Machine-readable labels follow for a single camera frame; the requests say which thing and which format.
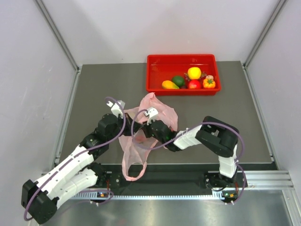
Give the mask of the red chili pepper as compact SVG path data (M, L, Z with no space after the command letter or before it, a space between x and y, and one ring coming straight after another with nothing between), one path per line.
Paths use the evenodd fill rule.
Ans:
M135 140L137 143L141 144L147 140L147 138L144 135L138 135L135 137Z

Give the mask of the pink plastic bag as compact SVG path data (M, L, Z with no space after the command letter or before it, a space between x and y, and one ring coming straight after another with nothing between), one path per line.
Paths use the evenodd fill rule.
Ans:
M126 113L129 114L131 118L143 109L149 109L154 107L158 111L158 120L162 120L170 129L177 131L178 129L178 115L176 111L169 107L168 105L161 102L157 99L155 93L147 94L140 102L138 107L125 110ZM150 148L154 148L158 143L158 140L155 138L147 138L143 131L139 130L135 134L135 140L137 143L146 147L146 149L142 149L138 147L132 141L131 136L120 136L119 143L124 152L122 159L122 173L124 178L127 181L137 181L140 179L146 170L147 167L147 158L150 151ZM131 165L138 163L142 166L140 173L137 176L130 176L129 169Z

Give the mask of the fruit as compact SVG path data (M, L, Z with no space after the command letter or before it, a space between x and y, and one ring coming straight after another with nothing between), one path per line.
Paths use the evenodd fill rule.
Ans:
M198 80L201 78L201 69L198 67L191 67L187 71L187 75L190 80Z

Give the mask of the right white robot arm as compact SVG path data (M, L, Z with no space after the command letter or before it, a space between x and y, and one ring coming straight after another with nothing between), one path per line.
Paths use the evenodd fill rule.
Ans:
M147 138L156 139L172 152L203 145L218 155L219 173L205 176L207 187L226 188L236 182L239 131L235 127L207 116L203 124L183 131L172 130L162 120L144 123L142 130Z

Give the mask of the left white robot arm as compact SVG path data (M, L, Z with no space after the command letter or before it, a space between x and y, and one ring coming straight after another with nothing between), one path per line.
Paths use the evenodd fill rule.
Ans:
M92 186L103 186L107 176L95 161L108 151L111 142L126 133L131 123L127 113L104 115L96 129L65 160L36 181L26 181L21 197L24 219L44 224L78 193Z

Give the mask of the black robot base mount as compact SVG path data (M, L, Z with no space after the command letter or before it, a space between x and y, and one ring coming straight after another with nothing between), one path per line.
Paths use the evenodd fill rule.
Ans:
M205 194L212 190L207 187L205 176L219 173L217 164L151 164L140 179L127 181L120 165L104 164L102 167L105 174L95 187L109 188L116 195ZM226 188L241 188L242 185L243 177L238 173L235 183Z

